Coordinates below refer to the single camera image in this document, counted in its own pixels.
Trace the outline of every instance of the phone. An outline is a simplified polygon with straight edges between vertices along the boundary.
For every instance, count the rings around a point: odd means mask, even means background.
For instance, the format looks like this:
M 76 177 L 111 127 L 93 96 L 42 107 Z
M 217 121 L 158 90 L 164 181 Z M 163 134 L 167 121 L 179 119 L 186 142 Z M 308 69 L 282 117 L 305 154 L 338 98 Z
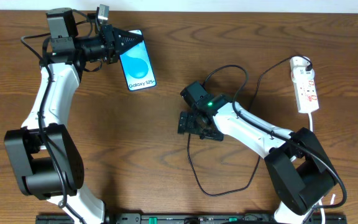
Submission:
M 130 32 L 142 35 L 140 30 Z M 144 40 L 120 55 L 120 61 L 129 91 L 150 88 L 157 84 Z

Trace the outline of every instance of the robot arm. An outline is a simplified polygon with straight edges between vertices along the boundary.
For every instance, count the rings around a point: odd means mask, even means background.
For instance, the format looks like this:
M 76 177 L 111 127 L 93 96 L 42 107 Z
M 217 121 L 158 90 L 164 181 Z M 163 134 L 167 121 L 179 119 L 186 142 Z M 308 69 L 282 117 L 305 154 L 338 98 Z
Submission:
M 222 141 L 223 135 L 227 134 L 265 159 L 275 191 L 282 200 L 275 214 L 276 221 L 301 223 L 312 207 L 337 184 L 322 163 L 284 141 L 287 139 L 312 148 L 311 152 L 321 156 L 324 163 L 336 172 L 316 136 L 308 129 L 293 132 L 276 127 L 250 114 L 235 102 L 236 109 L 242 115 L 240 117 L 233 110 L 228 97 L 215 97 L 207 93 L 198 82 L 186 87 L 181 96 L 192 112 L 181 113 L 178 133 L 197 134 L 200 139 L 218 141 Z M 269 132 L 281 136 L 281 139 L 273 137 Z M 295 168 L 292 161 L 303 156 L 306 161 Z
M 53 52 L 44 52 L 44 60 L 40 62 L 41 85 L 30 115 L 21 129 L 8 131 L 4 140 L 21 192 L 58 205 L 63 198 L 63 181 L 67 191 L 67 205 L 63 210 L 75 223 L 109 223 L 109 215 L 104 202 L 84 184 L 83 161 L 66 129 L 73 95 L 80 85 L 86 62 L 115 63 L 120 54 L 143 41 L 141 35 L 107 25 L 108 10 L 107 6 L 100 5 L 96 14 L 88 14 L 88 22 L 97 23 L 99 34 L 94 37 L 76 37 L 78 31 L 71 9 L 47 12 Z M 52 84 L 48 83 L 50 74 L 46 66 L 51 71 Z M 40 110 L 44 96 L 45 104 Z M 51 157 L 32 157 L 45 149 L 45 142 L 40 138 L 39 111 L 43 117 L 42 130 L 56 162 Z M 54 163 L 62 170 L 63 180 Z

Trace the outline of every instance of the wooden table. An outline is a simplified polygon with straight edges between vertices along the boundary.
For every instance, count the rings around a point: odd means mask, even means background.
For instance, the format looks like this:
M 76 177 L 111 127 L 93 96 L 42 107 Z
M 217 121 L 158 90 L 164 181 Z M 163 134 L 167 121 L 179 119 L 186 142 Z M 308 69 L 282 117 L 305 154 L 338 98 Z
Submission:
M 179 93 L 233 63 L 250 73 L 239 98 L 246 106 L 260 73 L 289 55 L 303 54 L 316 71 L 315 133 L 349 195 L 345 206 L 327 212 L 344 212 L 349 223 L 358 223 L 358 15 L 110 12 L 109 21 L 143 30 L 157 77 L 155 88 L 129 92 L 121 66 L 104 65 L 100 72 L 85 73 L 74 95 L 68 130 L 86 167 L 85 182 L 111 210 L 273 212 L 280 200 L 263 161 L 249 190 L 220 198 L 201 193 L 187 161 L 187 136 L 177 134 L 179 113 L 189 110 Z M 81 25 L 80 32 L 88 29 Z M 20 193 L 3 144 L 5 132 L 26 119 L 40 84 L 38 61 L 20 36 L 44 32 L 42 11 L 0 11 L 0 223 L 34 223 L 40 213 L 60 212 Z M 40 50 L 42 40 L 29 42 Z M 308 126 L 308 118 L 296 110 L 289 74 L 286 62 L 266 75 L 252 112 L 296 131 Z M 217 73 L 207 89 L 233 95 L 243 79 L 230 68 Z M 191 155 L 208 192 L 244 186 L 257 159 L 230 137 L 223 142 L 194 137 Z M 331 193 L 336 202 L 341 199 L 338 186 Z

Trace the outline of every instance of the black cable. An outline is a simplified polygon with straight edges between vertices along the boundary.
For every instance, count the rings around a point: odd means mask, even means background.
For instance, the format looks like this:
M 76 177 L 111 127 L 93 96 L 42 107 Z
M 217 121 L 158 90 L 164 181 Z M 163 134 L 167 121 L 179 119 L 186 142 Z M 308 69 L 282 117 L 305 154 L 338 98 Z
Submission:
M 212 77 L 213 74 L 215 74 L 216 72 L 224 69 L 224 68 L 228 68 L 228 67 L 235 67 L 235 68 L 239 68 L 241 70 L 244 70 L 241 66 L 238 66 L 238 65 L 225 65 L 225 66 L 222 66 L 220 68 L 217 68 L 215 69 L 213 72 L 211 72 L 205 79 L 205 81 L 203 82 L 202 86 L 204 87 L 205 84 L 207 83 L 207 81 Z M 259 165 L 259 162 L 260 162 L 260 156 L 258 156 L 258 159 L 257 159 L 257 162 L 256 162 L 256 165 L 255 165 L 255 168 L 254 168 L 254 171 L 252 172 L 252 175 L 248 181 L 248 184 L 243 187 L 243 188 L 240 188 L 240 189 L 236 189 L 236 190 L 229 190 L 227 192 L 223 192 L 223 193 L 219 193 L 219 194 L 209 194 L 207 193 L 203 187 L 201 186 L 199 180 L 198 180 L 198 177 L 197 177 L 197 174 L 196 174 L 196 171 L 193 167 L 193 163 L 191 161 L 191 157 L 190 157 L 190 134 L 189 134 L 189 138 L 188 138 L 188 141 L 187 141 L 187 157 L 188 157 L 188 160 L 189 160 L 189 163 L 190 163 L 190 166 L 191 166 L 191 169 L 193 170 L 193 173 L 194 173 L 194 177 L 197 181 L 197 184 L 198 184 L 198 187 L 200 188 L 200 190 L 206 194 L 207 196 L 210 196 L 210 197 L 217 197 L 217 196 L 222 196 L 222 195 L 227 195 L 227 194 L 231 194 L 231 193 L 234 193 L 234 192 L 240 192 L 242 190 L 245 190 L 249 187 L 249 185 L 251 184 L 252 180 L 254 179 L 254 176 L 255 176 L 255 173 L 256 173 L 256 170 L 258 169 L 258 165 Z
M 210 197 L 218 197 L 218 196 L 223 196 L 223 195 L 231 194 L 231 193 L 234 193 L 234 192 L 240 192 L 240 191 L 245 190 L 245 189 L 247 189 L 247 188 L 249 187 L 249 185 L 250 185 L 251 182 L 252 182 L 252 179 L 253 179 L 254 176 L 255 176 L 256 170 L 257 170 L 257 168 L 258 168 L 259 161 L 260 161 L 260 156 L 259 156 L 258 161 L 257 161 L 257 163 L 256 163 L 255 169 L 254 169 L 254 171 L 253 171 L 253 173 L 252 173 L 252 175 L 251 175 L 251 178 L 249 179 L 248 184 L 247 184 L 245 187 L 240 188 L 240 189 L 236 189 L 236 190 L 229 190 L 229 191 L 227 191 L 227 192 L 222 192 L 222 193 L 219 193 L 219 194 L 210 194 L 210 193 L 206 192 L 206 191 L 203 189 L 203 187 L 201 186 L 201 184 L 200 184 L 200 182 L 199 182 L 199 180 L 198 180 L 196 171 L 195 171 L 194 166 L 193 166 L 193 163 L 192 163 L 192 161 L 191 161 L 191 157 L 190 157 L 190 136 L 191 136 L 191 134 L 189 134 L 189 138 L 188 138 L 188 140 L 187 140 L 187 158 L 188 158 L 188 160 L 189 160 L 191 169 L 193 170 L 194 177 L 196 178 L 198 187 L 200 188 L 200 190 L 201 190 L 205 195 L 210 196 Z
M 346 192 L 345 185 L 344 185 L 343 181 L 341 180 L 341 178 L 321 159 L 322 158 L 321 155 L 319 155 L 317 152 L 311 152 L 312 149 L 310 149 L 309 147 L 303 147 L 303 146 L 293 142 L 291 139 L 287 139 L 285 137 L 279 136 L 279 135 L 275 134 L 274 131 L 269 131 L 269 130 L 259 126 L 258 124 L 253 123 L 252 121 L 248 120 L 245 116 L 243 116 L 241 114 L 241 112 L 239 112 L 236 109 L 236 104 L 235 104 L 236 98 L 238 97 L 239 93 L 242 91 L 242 89 L 245 87 L 245 85 L 248 82 L 248 72 L 245 69 L 242 69 L 242 70 L 244 71 L 244 73 L 246 75 L 246 80 L 241 85 L 241 87 L 237 90 L 236 94 L 234 95 L 233 101 L 232 101 L 233 110 L 236 113 L 236 115 L 238 115 L 238 117 L 243 119 L 245 122 L 248 122 L 249 124 L 253 125 L 255 128 L 257 128 L 257 129 L 259 129 L 259 130 L 271 135 L 271 137 L 275 137 L 275 138 L 278 138 L 278 139 L 280 139 L 282 141 L 285 141 L 285 142 L 289 143 L 290 145 L 294 146 L 295 148 L 298 148 L 299 150 L 301 150 L 305 154 L 309 154 L 311 157 L 313 157 L 314 159 L 316 159 L 317 161 L 322 163 L 322 165 L 324 165 L 326 167 L 327 171 L 333 176 L 333 178 L 336 179 L 336 181 L 338 182 L 338 184 L 339 184 L 339 186 L 341 187 L 341 190 L 342 190 L 342 194 L 343 194 L 342 200 L 339 203 L 335 204 L 335 205 L 315 205 L 315 206 L 313 206 L 314 209 L 319 209 L 319 208 L 338 208 L 338 207 L 342 206 L 343 204 L 345 204 L 345 202 L 347 200 L 347 192 Z
M 315 209 L 312 207 L 309 214 L 303 219 L 302 224 L 306 224 L 309 222 L 309 218 L 314 214 Z
M 67 210 L 68 210 L 71 214 L 73 214 L 77 219 L 79 219 L 80 224 L 86 224 L 84 218 L 81 217 L 78 213 L 76 213 L 76 212 L 74 211 L 74 209 L 73 209 L 69 204 L 66 205 L 66 208 L 67 208 Z
M 100 65 L 98 67 L 94 68 L 93 70 L 89 70 L 87 68 L 84 68 L 84 71 L 86 71 L 86 72 L 97 72 L 100 69 L 102 69 L 103 62 L 100 59 L 98 59 L 98 61 L 100 62 Z
M 256 91 L 255 91 L 255 94 L 253 95 L 253 97 L 251 98 L 251 101 L 249 102 L 249 106 L 248 106 L 248 111 L 250 110 L 250 107 L 251 105 L 253 104 L 255 98 L 256 98 L 256 95 L 258 94 L 258 91 L 259 91 L 259 85 L 260 85 L 260 81 L 262 80 L 262 78 L 264 77 L 264 75 L 269 72 L 271 69 L 277 67 L 278 65 L 281 65 L 283 62 L 286 62 L 287 60 L 290 60 L 291 58 L 293 57 L 301 57 L 303 59 L 305 59 L 306 61 L 308 61 L 310 64 L 306 67 L 306 71 L 310 71 L 312 68 L 313 68 L 313 64 L 311 63 L 311 61 L 309 59 L 307 59 L 305 56 L 302 56 L 302 55 L 293 55 L 291 57 L 287 57 L 286 59 L 284 60 L 281 60 L 280 62 L 278 62 L 277 64 L 271 66 L 268 70 L 264 71 L 259 79 L 258 79 L 258 84 L 256 85 Z
M 80 24 L 84 24 L 87 23 L 88 21 L 81 21 L 81 22 L 77 22 L 75 25 L 78 26 Z M 31 52 L 33 52 L 35 54 L 35 56 L 37 56 L 37 58 L 39 60 L 42 60 L 41 55 L 38 54 L 38 52 L 36 52 L 32 47 L 30 47 L 30 45 L 25 41 L 25 39 L 32 39 L 32 38 L 38 38 L 38 37 L 45 37 L 50 35 L 50 33 L 46 33 L 46 34 L 39 34 L 39 35 L 29 35 L 29 36 L 22 36 L 20 38 L 20 41 L 22 42 L 22 44 L 25 45 L 25 47 L 27 47 L 29 50 L 31 50 Z
M 92 31 L 93 31 L 93 25 L 92 25 L 92 21 L 91 21 L 91 19 L 86 15 L 86 14 L 84 14 L 84 13 L 82 13 L 82 12 L 80 12 L 80 11 L 78 11 L 78 10 L 76 10 L 76 9 L 73 9 L 73 12 L 75 12 L 75 13 L 78 13 L 79 15 L 81 15 L 81 16 L 83 16 L 83 17 L 85 17 L 86 18 L 86 20 L 91 24 L 91 30 L 89 31 L 89 33 L 88 33 L 88 35 L 87 36 L 85 36 L 85 37 L 77 37 L 77 39 L 84 39 L 84 38 L 88 38 L 88 37 L 90 37 L 91 36 L 91 34 L 92 34 Z
M 48 71 L 48 84 L 47 84 L 47 87 L 45 89 L 44 96 L 42 97 L 42 100 L 41 100 L 40 109 L 39 109 L 39 111 L 37 113 L 38 114 L 38 126 L 39 126 L 39 129 L 40 129 L 39 133 L 41 135 L 41 140 L 42 140 L 42 142 L 44 142 L 44 145 L 47 148 L 49 156 L 50 156 L 50 158 L 52 160 L 53 168 L 56 170 L 56 172 L 57 172 L 57 174 L 59 176 L 60 185 L 62 186 L 63 200 L 58 203 L 58 206 L 59 206 L 59 208 L 64 208 L 67 205 L 67 187 L 66 187 L 66 183 L 65 183 L 64 178 L 63 178 L 63 172 L 62 172 L 62 170 L 61 170 L 61 168 L 60 168 L 60 166 L 59 166 L 59 164 L 58 164 L 58 162 L 56 160 L 55 155 L 53 154 L 52 148 L 49 145 L 47 136 L 44 133 L 44 128 L 42 126 L 42 121 L 44 120 L 44 116 L 43 116 L 44 107 L 45 107 L 45 103 L 46 103 L 46 100 L 47 100 L 47 97 L 48 97 L 48 92 L 49 92 L 50 86 L 52 85 L 52 82 L 53 82 L 53 77 L 52 77 L 52 73 L 51 73 L 51 71 L 49 69 L 49 66 L 48 66 L 49 61 L 48 61 L 48 58 L 47 58 L 47 48 L 48 48 L 49 40 L 50 40 L 50 37 L 47 37 L 44 40 L 44 43 L 42 44 L 42 55 L 44 56 L 42 58 L 42 61 L 44 62 L 45 69 Z

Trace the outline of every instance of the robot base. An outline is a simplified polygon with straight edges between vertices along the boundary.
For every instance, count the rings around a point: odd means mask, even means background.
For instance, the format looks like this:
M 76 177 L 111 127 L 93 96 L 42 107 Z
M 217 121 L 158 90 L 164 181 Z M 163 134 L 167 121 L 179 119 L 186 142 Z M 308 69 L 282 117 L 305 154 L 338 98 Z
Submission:
M 242 222 L 249 224 L 277 223 L 272 214 L 246 213 L 245 215 L 140 215 L 122 213 L 113 224 L 222 224 Z M 321 216 L 313 215 L 307 224 L 320 224 Z M 74 224 L 68 215 L 38 215 L 35 224 Z M 326 215 L 326 224 L 347 224 L 345 215 Z

